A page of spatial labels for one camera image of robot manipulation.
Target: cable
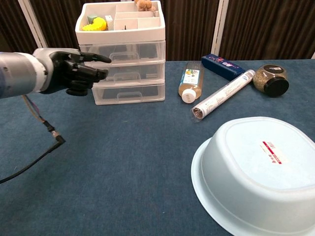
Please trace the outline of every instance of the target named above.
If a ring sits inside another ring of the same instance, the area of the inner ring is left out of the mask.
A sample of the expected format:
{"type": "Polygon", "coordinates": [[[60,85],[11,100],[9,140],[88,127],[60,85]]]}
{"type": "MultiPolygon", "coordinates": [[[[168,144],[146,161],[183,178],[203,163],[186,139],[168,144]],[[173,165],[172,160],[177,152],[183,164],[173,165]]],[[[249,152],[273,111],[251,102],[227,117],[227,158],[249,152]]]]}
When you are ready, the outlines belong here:
{"type": "Polygon", "coordinates": [[[5,183],[17,176],[19,176],[20,174],[22,174],[23,172],[27,171],[30,167],[32,167],[33,165],[35,165],[38,161],[40,161],[43,157],[45,157],[47,154],[51,153],[53,150],[57,149],[58,147],[60,147],[63,143],[65,143],[65,140],[63,139],[63,137],[57,132],[57,130],[55,130],[55,128],[48,122],[46,121],[39,112],[38,107],[35,105],[35,103],[33,103],[29,97],[27,97],[26,95],[22,96],[28,109],[30,110],[30,112],[32,113],[32,115],[39,120],[41,123],[43,123],[46,127],[47,130],[52,134],[52,136],[57,140],[57,143],[55,143],[53,146],[51,146],[47,151],[45,151],[39,158],[37,158],[36,160],[34,160],[33,162],[31,162],[29,165],[27,165],[26,167],[24,167],[23,169],[19,170],[18,172],[4,178],[0,180],[0,184],[5,183]]]}

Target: blue rectangular box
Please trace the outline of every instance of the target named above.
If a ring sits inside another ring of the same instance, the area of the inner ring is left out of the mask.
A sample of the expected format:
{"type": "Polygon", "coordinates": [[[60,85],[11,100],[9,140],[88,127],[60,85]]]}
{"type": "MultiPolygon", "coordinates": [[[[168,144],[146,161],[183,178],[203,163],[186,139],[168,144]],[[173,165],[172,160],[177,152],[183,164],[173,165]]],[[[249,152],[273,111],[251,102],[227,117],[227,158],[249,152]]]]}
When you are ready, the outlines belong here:
{"type": "Polygon", "coordinates": [[[201,62],[205,68],[229,81],[232,81],[245,72],[245,70],[238,65],[213,54],[203,56],[201,62]]]}

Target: blue tablecloth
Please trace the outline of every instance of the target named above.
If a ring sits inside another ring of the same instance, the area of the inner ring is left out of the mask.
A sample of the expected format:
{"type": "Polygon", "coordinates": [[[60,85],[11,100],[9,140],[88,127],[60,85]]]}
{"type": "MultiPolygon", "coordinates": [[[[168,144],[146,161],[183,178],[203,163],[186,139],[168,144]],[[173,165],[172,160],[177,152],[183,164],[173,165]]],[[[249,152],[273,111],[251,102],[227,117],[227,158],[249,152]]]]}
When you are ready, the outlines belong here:
{"type": "MultiPolygon", "coordinates": [[[[31,98],[67,142],[0,185],[0,234],[229,235],[204,210],[190,178],[197,148],[225,122],[266,116],[315,140],[315,60],[236,61],[245,69],[276,63],[289,90],[269,98],[248,85],[201,122],[178,96],[184,61],[166,63],[164,102],[97,106],[92,93],[31,98]]],[[[228,81],[206,71],[201,99],[228,81]]],[[[0,178],[40,156],[54,139],[21,97],[0,100],[0,178]]]]}

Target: dark curtain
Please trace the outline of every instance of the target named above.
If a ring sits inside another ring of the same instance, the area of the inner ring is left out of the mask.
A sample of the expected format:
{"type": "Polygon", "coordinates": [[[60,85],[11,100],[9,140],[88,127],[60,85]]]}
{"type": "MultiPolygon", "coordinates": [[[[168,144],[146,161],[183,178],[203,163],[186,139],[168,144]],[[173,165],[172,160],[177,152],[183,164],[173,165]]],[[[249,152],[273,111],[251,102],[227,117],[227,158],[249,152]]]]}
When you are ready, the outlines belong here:
{"type": "Polygon", "coordinates": [[[0,4],[0,52],[33,53],[37,45],[18,1],[0,4]]]}
{"type": "Polygon", "coordinates": [[[221,57],[307,59],[314,51],[314,0],[229,0],[221,57]]]}
{"type": "MultiPolygon", "coordinates": [[[[49,47],[78,48],[74,28],[87,2],[105,1],[31,0],[49,47]]],[[[166,23],[166,59],[200,60],[208,54],[219,0],[162,0],[161,4],[166,23]]]]}

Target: robotic arm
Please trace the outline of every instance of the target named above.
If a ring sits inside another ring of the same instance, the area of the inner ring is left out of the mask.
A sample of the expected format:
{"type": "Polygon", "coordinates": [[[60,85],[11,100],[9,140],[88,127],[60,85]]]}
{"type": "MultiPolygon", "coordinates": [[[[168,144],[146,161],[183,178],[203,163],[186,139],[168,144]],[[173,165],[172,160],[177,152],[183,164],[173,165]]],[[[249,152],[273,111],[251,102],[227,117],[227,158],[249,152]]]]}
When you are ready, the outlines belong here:
{"type": "Polygon", "coordinates": [[[85,96],[108,71],[85,66],[85,61],[110,63],[111,59],[70,48],[40,48],[33,55],[0,53],[0,99],[31,92],[50,94],[62,89],[85,96]]]}

